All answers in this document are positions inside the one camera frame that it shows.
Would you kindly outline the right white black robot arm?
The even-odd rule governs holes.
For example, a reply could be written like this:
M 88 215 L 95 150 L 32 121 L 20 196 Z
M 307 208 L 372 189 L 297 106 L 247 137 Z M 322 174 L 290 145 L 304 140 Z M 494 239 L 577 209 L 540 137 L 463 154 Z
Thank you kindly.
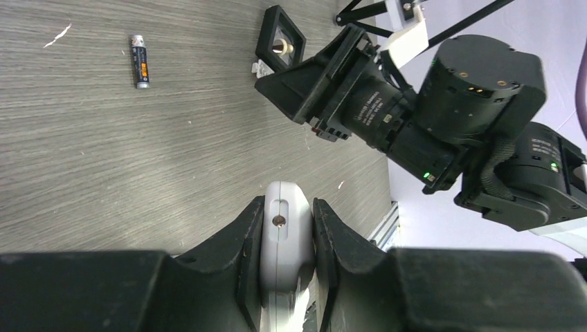
M 541 60 L 483 35 L 438 48 L 419 91 L 400 68 L 426 48 L 395 35 L 372 44 L 347 26 L 315 56 L 255 88 L 288 119 L 334 142 L 362 139 L 455 208 L 400 198 L 390 247 L 501 248 L 497 227 L 586 254 L 586 157 L 533 121 L 546 97 Z

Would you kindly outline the white remote control back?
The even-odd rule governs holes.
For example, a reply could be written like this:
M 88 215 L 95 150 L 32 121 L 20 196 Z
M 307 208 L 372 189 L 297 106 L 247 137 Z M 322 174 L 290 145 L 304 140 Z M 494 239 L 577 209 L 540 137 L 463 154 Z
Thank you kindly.
M 302 331 L 315 269 L 312 232 L 313 214 L 301 188 L 269 184 L 260 242 L 261 331 Z

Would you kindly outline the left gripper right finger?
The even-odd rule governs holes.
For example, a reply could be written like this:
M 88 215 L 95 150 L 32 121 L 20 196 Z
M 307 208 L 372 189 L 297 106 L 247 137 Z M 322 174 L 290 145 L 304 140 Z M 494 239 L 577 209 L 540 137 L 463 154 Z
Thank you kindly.
M 585 331 L 586 282 L 546 252 L 383 251 L 314 199 L 320 331 Z

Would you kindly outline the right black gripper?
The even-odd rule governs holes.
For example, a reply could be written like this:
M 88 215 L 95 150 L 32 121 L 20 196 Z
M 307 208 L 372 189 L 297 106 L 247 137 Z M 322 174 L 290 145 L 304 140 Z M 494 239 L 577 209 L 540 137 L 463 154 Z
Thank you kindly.
M 415 92 L 389 55 L 350 24 L 312 58 L 257 80 L 255 89 L 289 120 L 330 141 L 351 135 L 379 151 L 415 138 Z

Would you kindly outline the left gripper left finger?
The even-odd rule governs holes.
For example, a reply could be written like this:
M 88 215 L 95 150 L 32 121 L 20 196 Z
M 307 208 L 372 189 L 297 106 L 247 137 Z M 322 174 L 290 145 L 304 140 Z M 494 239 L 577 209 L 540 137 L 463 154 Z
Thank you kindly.
M 258 331 L 264 198 L 171 257 L 160 250 L 1 256 L 2 331 Z

